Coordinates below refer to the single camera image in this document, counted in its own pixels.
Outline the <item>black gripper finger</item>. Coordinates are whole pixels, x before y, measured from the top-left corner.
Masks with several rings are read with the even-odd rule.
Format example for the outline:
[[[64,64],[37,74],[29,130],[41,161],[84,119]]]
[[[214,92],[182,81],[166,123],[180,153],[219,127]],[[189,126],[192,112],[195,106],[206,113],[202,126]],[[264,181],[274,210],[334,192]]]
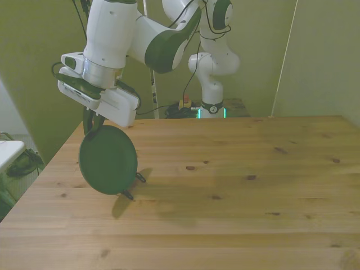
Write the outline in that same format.
[[[83,130],[88,133],[93,127],[93,111],[89,108],[83,109]]]
[[[105,118],[102,115],[95,114],[92,118],[92,127],[90,130],[90,139],[92,139],[103,126]]]

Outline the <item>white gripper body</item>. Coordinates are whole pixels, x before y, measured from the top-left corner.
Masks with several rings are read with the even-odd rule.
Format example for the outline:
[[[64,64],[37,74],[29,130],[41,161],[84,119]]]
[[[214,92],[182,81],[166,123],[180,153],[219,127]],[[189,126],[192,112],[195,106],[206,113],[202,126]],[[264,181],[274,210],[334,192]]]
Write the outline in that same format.
[[[96,115],[114,122],[119,126],[131,126],[136,117],[140,98],[121,88],[106,89],[101,92],[101,99]]]

